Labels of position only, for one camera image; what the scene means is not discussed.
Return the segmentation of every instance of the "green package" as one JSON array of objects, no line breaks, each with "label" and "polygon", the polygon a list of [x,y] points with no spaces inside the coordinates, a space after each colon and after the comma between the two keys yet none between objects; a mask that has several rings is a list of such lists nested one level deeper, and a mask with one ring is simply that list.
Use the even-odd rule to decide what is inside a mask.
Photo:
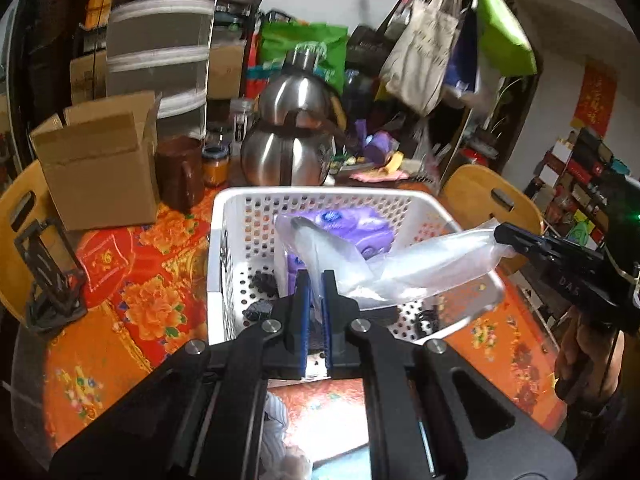
[{"label": "green package", "polygon": [[344,85],[348,29],[326,23],[264,23],[260,32],[260,63],[269,68],[282,65],[289,50],[312,48],[318,54],[316,73],[338,92]]},{"label": "green package", "polygon": [[478,0],[479,46],[505,77],[538,72],[536,57],[517,18],[504,0]]}]

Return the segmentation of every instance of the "purple tissue package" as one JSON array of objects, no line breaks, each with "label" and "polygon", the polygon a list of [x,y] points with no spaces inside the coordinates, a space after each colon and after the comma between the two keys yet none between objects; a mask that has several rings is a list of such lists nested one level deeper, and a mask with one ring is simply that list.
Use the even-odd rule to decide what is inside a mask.
[{"label": "purple tissue package", "polygon": [[[318,227],[344,240],[353,243],[365,260],[380,253],[388,253],[394,241],[394,232],[389,222],[380,216],[372,207],[355,207],[342,209],[320,209],[296,214],[308,218]],[[293,294],[296,274],[306,269],[305,264],[295,254],[276,255],[276,279],[281,296]],[[286,283],[287,290],[281,290]]]}]

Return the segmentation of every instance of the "orange jar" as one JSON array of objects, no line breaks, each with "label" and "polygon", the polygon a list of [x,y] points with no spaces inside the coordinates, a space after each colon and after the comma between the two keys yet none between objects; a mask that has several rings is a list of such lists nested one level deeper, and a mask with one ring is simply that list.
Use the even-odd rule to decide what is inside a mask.
[{"label": "orange jar", "polygon": [[224,184],[229,174],[229,148],[210,144],[202,150],[202,170],[204,183],[209,187]]}]

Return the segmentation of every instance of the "red chinese banner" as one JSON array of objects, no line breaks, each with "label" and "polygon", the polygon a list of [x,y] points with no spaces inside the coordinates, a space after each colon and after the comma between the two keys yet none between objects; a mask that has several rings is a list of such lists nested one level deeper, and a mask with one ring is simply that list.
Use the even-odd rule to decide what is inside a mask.
[{"label": "red chinese banner", "polygon": [[618,86],[612,72],[601,63],[587,62],[580,98],[571,123],[576,128],[590,127],[602,139],[607,133]]}]

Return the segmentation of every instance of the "human hand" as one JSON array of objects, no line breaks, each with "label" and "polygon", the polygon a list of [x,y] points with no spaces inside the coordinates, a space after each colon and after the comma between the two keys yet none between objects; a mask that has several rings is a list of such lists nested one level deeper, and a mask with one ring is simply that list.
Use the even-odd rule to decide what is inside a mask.
[{"label": "human hand", "polygon": [[[562,338],[560,351],[556,359],[556,378],[565,380],[571,378],[574,363],[578,359],[579,351],[582,350],[593,361],[593,371],[582,392],[582,398],[604,404],[618,388],[618,377],[622,368],[622,354],[625,349],[625,337],[622,332],[617,332],[616,349],[614,350],[609,370],[607,370],[612,338],[600,334],[586,324],[581,324],[580,313],[574,306],[572,306],[570,315],[572,319]],[[605,372],[607,376],[602,386],[602,392],[598,395]]]}]

